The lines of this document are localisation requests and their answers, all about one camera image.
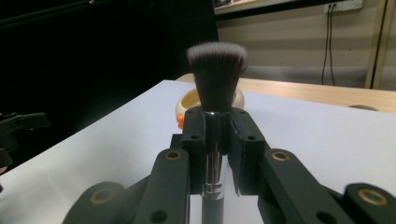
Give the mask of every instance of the silver ferrule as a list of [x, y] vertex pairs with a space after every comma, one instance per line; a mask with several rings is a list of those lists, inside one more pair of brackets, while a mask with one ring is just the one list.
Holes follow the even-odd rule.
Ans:
[[203, 197], [224, 197], [229, 144], [229, 113], [204, 112], [205, 115], [205, 183]]

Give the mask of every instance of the brush bristles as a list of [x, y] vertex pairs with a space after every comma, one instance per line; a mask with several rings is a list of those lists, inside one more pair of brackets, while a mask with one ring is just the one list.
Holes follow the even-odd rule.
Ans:
[[247, 56], [245, 48], [232, 43], [209, 42], [188, 49], [204, 111], [231, 110], [236, 85], [247, 67]]

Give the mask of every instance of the wall socket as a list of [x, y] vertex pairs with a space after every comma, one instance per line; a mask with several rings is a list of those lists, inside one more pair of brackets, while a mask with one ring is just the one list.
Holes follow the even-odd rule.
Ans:
[[356, 10], [363, 7], [363, 0], [346, 0], [341, 2], [329, 3], [324, 5], [324, 13], [329, 13], [333, 6], [332, 12]]

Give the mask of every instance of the wooden counter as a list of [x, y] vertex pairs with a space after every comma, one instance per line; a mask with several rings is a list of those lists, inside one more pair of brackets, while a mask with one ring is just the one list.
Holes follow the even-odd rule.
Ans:
[[[193, 82], [193, 75], [186, 74], [177, 80]], [[240, 78], [238, 88], [241, 91], [250, 91], [329, 105], [368, 106], [381, 112], [396, 114], [396, 91], [321, 86], [250, 78]]]

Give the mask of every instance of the makeup brush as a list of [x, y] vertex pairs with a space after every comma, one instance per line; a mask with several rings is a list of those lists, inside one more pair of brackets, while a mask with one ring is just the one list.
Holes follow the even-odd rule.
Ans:
[[225, 42], [203, 43], [187, 50], [205, 118], [204, 224], [221, 224], [223, 220], [231, 109], [247, 56], [242, 46]]

